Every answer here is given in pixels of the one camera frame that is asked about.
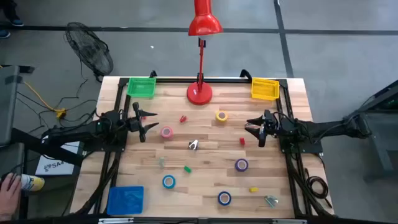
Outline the yellow plastic basket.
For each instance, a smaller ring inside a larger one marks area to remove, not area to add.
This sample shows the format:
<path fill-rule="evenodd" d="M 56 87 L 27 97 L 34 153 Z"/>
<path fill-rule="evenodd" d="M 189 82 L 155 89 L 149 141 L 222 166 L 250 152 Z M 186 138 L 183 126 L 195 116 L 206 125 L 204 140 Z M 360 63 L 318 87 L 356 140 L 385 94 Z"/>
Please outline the yellow plastic basket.
<path fill-rule="evenodd" d="M 251 97 L 260 100 L 276 100 L 280 94 L 280 83 L 277 80 L 253 78 L 251 83 Z"/>

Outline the white and yellow spray can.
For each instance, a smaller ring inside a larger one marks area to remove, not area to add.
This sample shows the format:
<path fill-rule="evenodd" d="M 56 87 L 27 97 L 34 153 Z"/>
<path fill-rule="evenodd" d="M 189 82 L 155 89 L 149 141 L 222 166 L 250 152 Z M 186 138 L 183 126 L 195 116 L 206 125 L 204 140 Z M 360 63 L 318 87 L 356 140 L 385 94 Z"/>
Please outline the white and yellow spray can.
<path fill-rule="evenodd" d="M 40 191 L 45 185 L 45 180 L 34 175 L 21 175 L 21 190 L 36 192 Z"/>

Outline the black metal beam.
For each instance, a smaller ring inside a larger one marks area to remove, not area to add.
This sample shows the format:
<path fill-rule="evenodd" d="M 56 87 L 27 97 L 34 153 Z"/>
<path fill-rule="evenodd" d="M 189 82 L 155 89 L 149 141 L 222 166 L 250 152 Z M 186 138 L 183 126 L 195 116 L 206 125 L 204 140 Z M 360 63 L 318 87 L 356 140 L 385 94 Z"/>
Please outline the black metal beam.
<path fill-rule="evenodd" d="M 42 144 L 42 141 L 39 138 L 33 137 L 16 128 L 12 128 L 11 142 L 23 143 L 28 150 L 41 155 L 50 156 L 56 160 L 61 160 L 75 166 L 80 167 L 83 162 L 83 156 L 72 153 L 60 146 Z"/>

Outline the person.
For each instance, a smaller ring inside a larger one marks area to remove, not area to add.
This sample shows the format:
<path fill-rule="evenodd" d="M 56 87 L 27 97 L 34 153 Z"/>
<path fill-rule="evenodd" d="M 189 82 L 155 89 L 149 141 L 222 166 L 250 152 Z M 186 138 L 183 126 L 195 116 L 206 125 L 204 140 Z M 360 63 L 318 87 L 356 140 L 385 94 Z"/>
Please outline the person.
<path fill-rule="evenodd" d="M 2 9 L 6 19 L 16 27 L 23 27 L 24 23 L 16 12 L 17 4 L 14 0 L 0 0 L 0 9 Z"/>

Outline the grey staple remover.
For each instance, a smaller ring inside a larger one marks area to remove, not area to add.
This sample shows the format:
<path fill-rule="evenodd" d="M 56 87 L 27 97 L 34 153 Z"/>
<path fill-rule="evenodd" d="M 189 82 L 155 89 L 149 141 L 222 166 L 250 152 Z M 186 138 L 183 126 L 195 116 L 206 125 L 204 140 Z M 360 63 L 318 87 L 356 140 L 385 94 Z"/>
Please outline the grey staple remover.
<path fill-rule="evenodd" d="M 272 195 L 266 195 L 266 196 L 264 197 L 264 200 L 265 200 L 265 201 L 267 202 L 267 204 L 268 204 L 270 207 L 272 207 L 272 208 L 276 207 L 277 204 L 279 203 L 278 198 L 276 198 L 275 196 L 272 196 Z"/>

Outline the black floor fan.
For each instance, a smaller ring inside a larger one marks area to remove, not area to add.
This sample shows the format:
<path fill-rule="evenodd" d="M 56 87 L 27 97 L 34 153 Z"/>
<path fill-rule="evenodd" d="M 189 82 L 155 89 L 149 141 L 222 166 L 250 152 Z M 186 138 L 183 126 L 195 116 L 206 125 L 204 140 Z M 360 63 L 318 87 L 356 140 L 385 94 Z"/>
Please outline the black floor fan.
<path fill-rule="evenodd" d="M 65 35 L 70 47 L 94 74 L 97 82 L 109 75 L 114 68 L 108 44 L 80 22 L 69 22 Z"/>

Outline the dark blue tape roll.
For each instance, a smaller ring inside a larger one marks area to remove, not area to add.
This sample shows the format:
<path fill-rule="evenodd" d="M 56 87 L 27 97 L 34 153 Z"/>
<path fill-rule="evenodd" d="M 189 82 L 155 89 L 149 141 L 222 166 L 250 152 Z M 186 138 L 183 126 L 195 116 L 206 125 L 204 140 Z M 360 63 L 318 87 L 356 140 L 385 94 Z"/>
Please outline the dark blue tape roll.
<path fill-rule="evenodd" d="M 218 203 L 222 206 L 228 206 L 232 201 L 231 194 L 227 191 L 222 191 L 218 194 Z"/>

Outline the red desk lamp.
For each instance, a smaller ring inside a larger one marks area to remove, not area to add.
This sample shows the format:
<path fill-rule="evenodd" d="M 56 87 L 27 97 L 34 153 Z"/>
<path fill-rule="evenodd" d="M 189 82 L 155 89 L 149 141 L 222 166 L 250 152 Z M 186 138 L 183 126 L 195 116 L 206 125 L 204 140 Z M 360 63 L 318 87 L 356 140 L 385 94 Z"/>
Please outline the red desk lamp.
<path fill-rule="evenodd" d="M 188 28 L 189 36 L 198 37 L 198 47 L 200 48 L 200 65 L 196 82 L 187 88 L 187 98 L 194 105 L 205 105 L 212 99 L 212 88 L 204 82 L 203 61 L 205 42 L 204 36 L 219 34 L 223 32 L 223 27 L 212 13 L 212 0 L 194 0 L 195 17 Z"/>

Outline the blue plastic bin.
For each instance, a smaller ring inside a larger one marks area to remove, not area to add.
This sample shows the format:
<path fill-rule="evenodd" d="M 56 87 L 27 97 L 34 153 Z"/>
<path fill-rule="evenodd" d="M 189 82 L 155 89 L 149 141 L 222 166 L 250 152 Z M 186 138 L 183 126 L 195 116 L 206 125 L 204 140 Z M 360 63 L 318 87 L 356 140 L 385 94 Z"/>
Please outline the blue plastic bin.
<path fill-rule="evenodd" d="M 108 215 L 141 214 L 144 208 L 144 187 L 111 187 L 108 195 L 106 213 Z"/>

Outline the purple tape roll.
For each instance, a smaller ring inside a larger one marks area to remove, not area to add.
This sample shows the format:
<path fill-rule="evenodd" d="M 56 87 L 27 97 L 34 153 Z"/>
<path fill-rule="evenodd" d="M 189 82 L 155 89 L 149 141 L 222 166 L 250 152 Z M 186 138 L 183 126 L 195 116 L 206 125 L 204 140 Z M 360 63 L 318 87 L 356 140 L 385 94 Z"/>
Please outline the purple tape roll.
<path fill-rule="evenodd" d="M 248 164 L 248 161 L 247 160 L 245 160 L 245 159 L 238 159 L 236 162 L 235 162 L 235 169 L 238 171 L 238 172 L 244 172 L 244 171 L 246 171 L 247 169 L 248 169 L 248 167 L 249 167 L 249 164 Z"/>

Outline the light blue tape roll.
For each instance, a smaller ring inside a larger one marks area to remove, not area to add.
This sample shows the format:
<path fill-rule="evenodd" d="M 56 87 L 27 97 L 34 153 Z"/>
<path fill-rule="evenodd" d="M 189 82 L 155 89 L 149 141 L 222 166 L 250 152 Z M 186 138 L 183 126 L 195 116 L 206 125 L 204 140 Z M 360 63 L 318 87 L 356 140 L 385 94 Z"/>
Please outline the light blue tape roll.
<path fill-rule="evenodd" d="M 162 185 L 166 189 L 172 189 L 175 187 L 175 177 L 172 175 L 165 175 L 164 178 L 162 179 Z"/>

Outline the black aluminium table frame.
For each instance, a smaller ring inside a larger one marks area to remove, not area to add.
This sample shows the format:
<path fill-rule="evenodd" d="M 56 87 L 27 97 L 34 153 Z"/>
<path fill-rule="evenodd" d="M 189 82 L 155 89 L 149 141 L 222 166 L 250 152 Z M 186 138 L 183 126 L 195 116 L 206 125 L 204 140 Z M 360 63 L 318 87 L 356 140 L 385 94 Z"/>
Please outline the black aluminium table frame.
<path fill-rule="evenodd" d="M 247 119 L 265 110 L 275 111 L 277 103 L 252 98 L 251 85 L 243 78 L 216 78 L 211 83 L 212 100 L 196 106 L 186 97 L 189 83 L 186 77 L 160 77 L 154 97 L 139 99 L 142 109 L 157 113 L 144 123 L 159 124 L 148 131 L 145 142 L 140 142 L 137 133 L 127 136 L 117 185 L 144 187 L 145 217 L 292 218 L 289 179 L 278 140 L 267 138 L 266 145 L 259 147 L 244 129 Z M 227 112 L 225 122 L 216 119 L 219 110 Z M 183 115 L 187 120 L 181 123 Z M 171 138 L 160 135 L 164 126 L 172 128 Z M 197 149 L 189 149 L 189 142 L 196 139 Z M 160 157 L 165 158 L 163 169 Z M 246 171 L 235 169 L 238 159 L 248 161 Z M 192 172 L 186 172 L 185 166 Z M 175 177 L 174 188 L 164 188 L 165 175 Z M 259 191 L 251 193 L 250 187 Z M 218 203 L 222 191 L 231 194 L 228 206 Z M 276 207 L 267 204 L 266 195 L 278 198 Z"/>

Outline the person's hand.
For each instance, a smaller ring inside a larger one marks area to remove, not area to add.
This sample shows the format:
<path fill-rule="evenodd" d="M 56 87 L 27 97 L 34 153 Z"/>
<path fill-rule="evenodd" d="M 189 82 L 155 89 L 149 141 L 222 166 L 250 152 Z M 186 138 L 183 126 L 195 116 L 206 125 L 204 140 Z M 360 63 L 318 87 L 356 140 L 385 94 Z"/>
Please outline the person's hand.
<path fill-rule="evenodd" d="M 8 173 L 0 185 L 0 222 L 10 221 L 21 195 L 21 176 Z"/>

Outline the dark metal stand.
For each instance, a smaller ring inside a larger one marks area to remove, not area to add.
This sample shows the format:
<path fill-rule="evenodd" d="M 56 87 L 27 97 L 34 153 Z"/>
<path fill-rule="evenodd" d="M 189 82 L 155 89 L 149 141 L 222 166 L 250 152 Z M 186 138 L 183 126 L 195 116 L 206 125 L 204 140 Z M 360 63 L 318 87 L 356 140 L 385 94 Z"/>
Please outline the dark metal stand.
<path fill-rule="evenodd" d="M 369 144 L 381 169 L 364 176 L 366 182 L 398 180 L 398 80 L 366 98 L 352 115 L 360 115 L 370 130 Z"/>

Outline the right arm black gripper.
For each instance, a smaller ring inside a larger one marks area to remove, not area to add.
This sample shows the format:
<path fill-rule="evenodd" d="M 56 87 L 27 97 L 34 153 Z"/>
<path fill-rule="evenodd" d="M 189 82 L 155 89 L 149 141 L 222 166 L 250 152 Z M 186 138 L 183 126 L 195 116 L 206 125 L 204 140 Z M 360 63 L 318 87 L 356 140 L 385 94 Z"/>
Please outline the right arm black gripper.
<path fill-rule="evenodd" d="M 276 137 L 276 133 L 279 128 L 279 122 L 275 118 L 274 114 L 269 110 L 265 110 L 264 114 L 258 118 L 247 119 L 247 123 L 250 124 L 261 124 L 260 128 L 252 128 L 246 126 L 244 129 L 252 134 L 254 137 L 259 139 L 259 147 L 264 147 L 266 144 L 266 138 L 268 136 Z"/>

